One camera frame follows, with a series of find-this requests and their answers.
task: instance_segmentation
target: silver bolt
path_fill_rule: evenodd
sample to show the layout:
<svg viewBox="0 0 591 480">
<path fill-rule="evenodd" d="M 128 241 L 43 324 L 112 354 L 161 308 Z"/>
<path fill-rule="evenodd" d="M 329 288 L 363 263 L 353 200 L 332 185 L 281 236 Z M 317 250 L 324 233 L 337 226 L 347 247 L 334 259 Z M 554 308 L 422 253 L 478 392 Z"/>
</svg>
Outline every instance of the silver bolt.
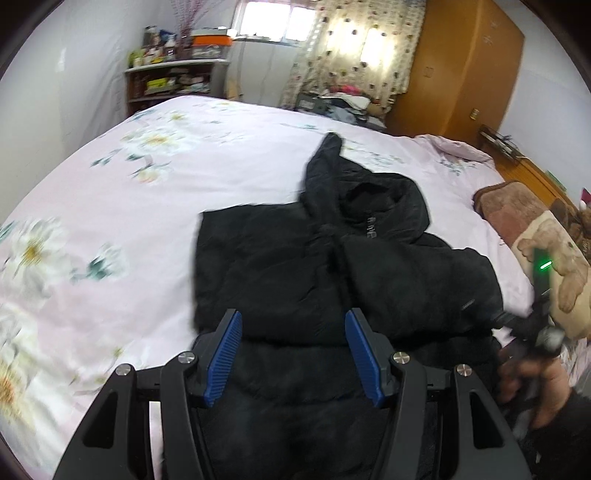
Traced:
<svg viewBox="0 0 591 480">
<path fill-rule="evenodd" d="M 183 352 L 177 358 L 182 364 L 189 364 L 195 360 L 195 354 L 193 352 Z"/>
<path fill-rule="evenodd" d="M 472 367 L 466 364 L 459 364 L 456 367 L 456 372 L 458 372 L 463 377 L 469 377 L 472 375 Z"/>
<path fill-rule="evenodd" d="M 124 377 L 129 372 L 131 372 L 131 365 L 130 364 L 121 364 L 117 368 L 115 368 L 115 373 L 120 377 Z"/>
<path fill-rule="evenodd" d="M 405 365 L 410 362 L 410 355 L 406 352 L 396 352 L 395 354 L 393 354 L 392 358 L 398 364 Z"/>
</svg>

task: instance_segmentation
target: person's arm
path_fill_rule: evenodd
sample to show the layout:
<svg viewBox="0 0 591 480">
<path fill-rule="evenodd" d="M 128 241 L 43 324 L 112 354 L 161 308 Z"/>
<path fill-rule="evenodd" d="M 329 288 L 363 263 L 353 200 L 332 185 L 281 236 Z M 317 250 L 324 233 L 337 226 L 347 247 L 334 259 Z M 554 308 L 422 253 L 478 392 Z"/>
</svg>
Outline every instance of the person's arm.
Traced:
<svg viewBox="0 0 591 480">
<path fill-rule="evenodd" d="M 521 378 L 542 379 L 540 406 L 532 421 L 532 439 L 540 454 L 539 480 L 591 478 L 591 400 L 569 387 L 569 377 L 558 359 L 507 360 L 499 369 L 499 402 L 507 403 Z"/>
</svg>

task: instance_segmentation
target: human hand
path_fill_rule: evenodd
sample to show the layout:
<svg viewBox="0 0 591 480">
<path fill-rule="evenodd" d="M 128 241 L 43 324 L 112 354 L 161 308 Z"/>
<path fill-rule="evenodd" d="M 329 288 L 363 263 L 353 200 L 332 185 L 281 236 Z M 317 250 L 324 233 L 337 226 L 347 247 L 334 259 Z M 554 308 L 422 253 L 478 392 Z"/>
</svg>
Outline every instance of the human hand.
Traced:
<svg viewBox="0 0 591 480">
<path fill-rule="evenodd" d="M 521 388 L 523 378 L 537 377 L 541 381 L 540 405 L 531 428 L 540 429 L 548 425 L 564 407 L 571 393 L 569 376 L 560 360 L 528 358 L 516 361 L 509 357 L 507 347 L 503 348 L 499 355 L 501 360 L 505 361 L 499 367 L 499 402 L 511 401 Z"/>
</svg>

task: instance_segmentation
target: blue rubber grip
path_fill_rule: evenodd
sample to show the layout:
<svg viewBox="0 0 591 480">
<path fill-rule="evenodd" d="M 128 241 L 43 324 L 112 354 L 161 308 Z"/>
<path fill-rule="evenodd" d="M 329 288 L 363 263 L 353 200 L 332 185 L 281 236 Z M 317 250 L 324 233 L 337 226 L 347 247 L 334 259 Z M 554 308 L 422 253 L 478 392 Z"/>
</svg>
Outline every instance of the blue rubber grip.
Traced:
<svg viewBox="0 0 591 480">
<path fill-rule="evenodd" d="M 240 312 L 236 312 L 232 316 L 207 369 L 207 388 L 203 399 L 208 407 L 213 407 L 214 402 L 223 394 L 241 339 L 242 315 Z"/>
<path fill-rule="evenodd" d="M 363 385 L 363 391 L 374 402 L 374 406 L 380 408 L 386 400 L 386 396 L 380 387 L 379 366 L 352 311 L 348 311 L 345 315 L 345 336 L 361 379 L 361 385 Z"/>
</svg>

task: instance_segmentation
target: curtain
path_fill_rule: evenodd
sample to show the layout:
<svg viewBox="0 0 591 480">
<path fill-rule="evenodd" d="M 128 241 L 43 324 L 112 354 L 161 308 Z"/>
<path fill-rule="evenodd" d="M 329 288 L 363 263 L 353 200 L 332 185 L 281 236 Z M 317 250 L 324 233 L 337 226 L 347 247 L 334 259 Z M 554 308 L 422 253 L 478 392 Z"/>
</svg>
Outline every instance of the curtain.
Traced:
<svg viewBox="0 0 591 480">
<path fill-rule="evenodd" d="M 300 91 L 362 89 L 387 111 L 408 88 L 426 0 L 319 0 L 316 19 L 291 68 L 281 106 Z"/>
</svg>

